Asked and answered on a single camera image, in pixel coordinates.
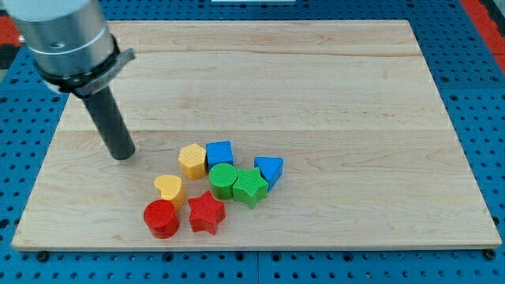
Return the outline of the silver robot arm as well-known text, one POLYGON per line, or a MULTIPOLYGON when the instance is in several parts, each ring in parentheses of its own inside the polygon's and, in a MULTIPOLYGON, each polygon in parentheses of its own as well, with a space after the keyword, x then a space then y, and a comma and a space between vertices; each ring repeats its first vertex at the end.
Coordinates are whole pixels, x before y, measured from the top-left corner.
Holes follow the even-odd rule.
POLYGON ((121 52, 98 0, 4 0, 3 5, 55 92, 102 91, 135 58, 121 52))

